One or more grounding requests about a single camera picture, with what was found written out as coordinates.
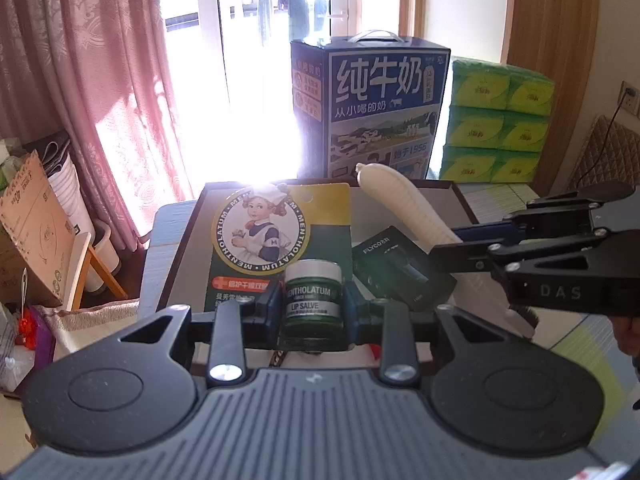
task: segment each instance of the milk carton box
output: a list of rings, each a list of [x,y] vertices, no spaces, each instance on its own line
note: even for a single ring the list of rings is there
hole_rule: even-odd
[[[292,41],[298,176],[355,176],[358,162],[378,162],[424,178],[449,57],[448,48],[418,38]]]

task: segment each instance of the wooden door frame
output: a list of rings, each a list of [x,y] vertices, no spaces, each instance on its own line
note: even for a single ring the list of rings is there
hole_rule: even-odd
[[[591,69],[600,0],[508,0],[502,62],[556,82],[545,148],[531,187],[546,195],[574,133]]]

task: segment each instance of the girl illustration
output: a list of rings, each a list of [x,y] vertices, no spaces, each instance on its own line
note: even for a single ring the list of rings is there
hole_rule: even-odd
[[[276,262],[280,258],[280,249],[290,244],[290,240],[271,222],[271,215],[287,214],[287,196],[286,186],[266,184],[254,187],[242,199],[242,207],[246,209],[249,221],[244,229],[232,232],[231,243],[234,247],[244,249],[238,257],[245,263]]]

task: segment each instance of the wooden stool leg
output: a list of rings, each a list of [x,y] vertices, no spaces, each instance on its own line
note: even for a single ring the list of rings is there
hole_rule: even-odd
[[[78,277],[78,286],[74,292],[74,301],[71,304],[71,310],[78,310],[80,308],[80,301],[82,300],[82,293],[84,292],[84,282],[86,281],[86,274],[89,272],[89,266],[91,265],[91,254],[87,251],[84,254],[84,260],[82,260],[82,267],[80,267],[80,276]]]
[[[91,245],[89,245],[86,253],[90,255],[91,266],[94,268],[95,272],[98,273],[98,276],[102,278],[104,284],[109,288],[113,295],[118,300],[128,300],[129,297],[127,296],[127,293],[116,281],[113,275],[107,270],[107,267],[104,266],[104,263],[95,253],[95,250]]]

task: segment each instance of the white wall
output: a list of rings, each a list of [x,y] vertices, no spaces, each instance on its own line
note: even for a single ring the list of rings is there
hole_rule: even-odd
[[[589,80],[553,192],[566,188],[594,118],[611,117],[616,110],[623,80],[640,88],[640,0],[600,0]],[[616,122],[640,132],[640,120],[624,110]]]
[[[399,0],[362,0],[362,29],[398,31]],[[452,56],[500,61],[507,0],[427,0],[426,39]],[[450,75],[430,167],[440,169],[450,104]]]

